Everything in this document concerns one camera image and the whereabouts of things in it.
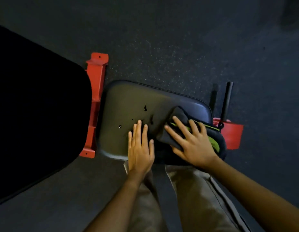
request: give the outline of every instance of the finger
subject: finger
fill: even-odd
[[[171,129],[168,125],[165,125],[165,130],[174,138],[174,140],[180,144],[182,147],[185,144],[186,140],[184,140],[180,135],[178,135],[173,129]]]
[[[173,116],[172,118],[173,118],[174,122],[177,124],[177,126],[179,127],[179,129],[182,131],[182,133],[184,134],[186,139],[188,139],[190,137],[191,133],[187,130],[186,126],[183,125],[183,123],[176,116]]]
[[[131,146],[134,147],[136,144],[136,124],[133,125],[133,135]]]
[[[200,133],[203,134],[203,135],[207,135],[206,133],[206,127],[204,126],[204,124],[202,124],[201,122],[199,122],[199,126],[200,126]]]
[[[177,156],[181,157],[183,160],[187,160],[186,156],[184,155],[184,152],[180,151],[178,148],[175,148],[174,146],[170,145],[172,147],[172,151]]]
[[[154,140],[149,141],[149,159],[152,163],[154,163],[155,160],[155,147],[154,147]]]
[[[131,148],[131,141],[132,141],[132,133],[128,133],[128,150]]]
[[[142,122],[138,120],[138,124],[136,125],[136,143],[135,145],[141,145],[141,128]]]
[[[191,130],[193,131],[193,135],[199,134],[199,130],[198,130],[196,123],[193,120],[189,120],[189,124],[190,124]]]
[[[149,145],[148,145],[148,140],[147,140],[147,125],[144,125],[144,128],[143,128],[143,133],[142,133],[142,146],[143,147],[147,147],[149,148]]]

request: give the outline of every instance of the person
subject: person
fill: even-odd
[[[250,212],[265,231],[299,231],[299,209],[238,172],[214,152],[206,128],[190,120],[192,133],[177,117],[173,120],[185,139],[170,127],[167,132],[182,146],[173,152],[192,166],[166,166],[176,191],[183,231],[250,231],[215,177]],[[85,232],[167,231],[156,189],[152,183],[154,141],[147,139],[141,121],[128,133],[127,179],[113,199],[87,226]]]

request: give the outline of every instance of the khaki pants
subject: khaki pants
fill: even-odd
[[[127,172],[127,161],[124,167]],[[250,231],[209,174],[192,166],[171,165],[166,165],[166,172],[176,192],[184,232]],[[128,231],[168,231],[151,171],[140,186]]]

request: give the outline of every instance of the forearm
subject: forearm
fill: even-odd
[[[131,174],[100,214],[89,224],[84,232],[127,231],[132,208],[142,177]]]
[[[208,172],[223,184],[266,231],[299,231],[299,209],[216,158]]]

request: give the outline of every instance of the hand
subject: hand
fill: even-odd
[[[182,131],[186,139],[179,136],[172,128],[165,126],[166,131],[182,146],[184,152],[172,147],[173,152],[181,157],[183,160],[193,164],[194,166],[206,170],[210,167],[212,161],[218,157],[213,150],[209,138],[206,133],[204,124],[199,123],[201,132],[199,132],[197,125],[193,120],[189,120],[192,129],[192,134],[187,130],[186,126],[176,117],[173,120]]]
[[[144,125],[141,143],[141,121],[133,125],[133,135],[128,133],[128,176],[138,175],[141,180],[150,171],[155,155],[154,140],[147,141],[147,125]]]

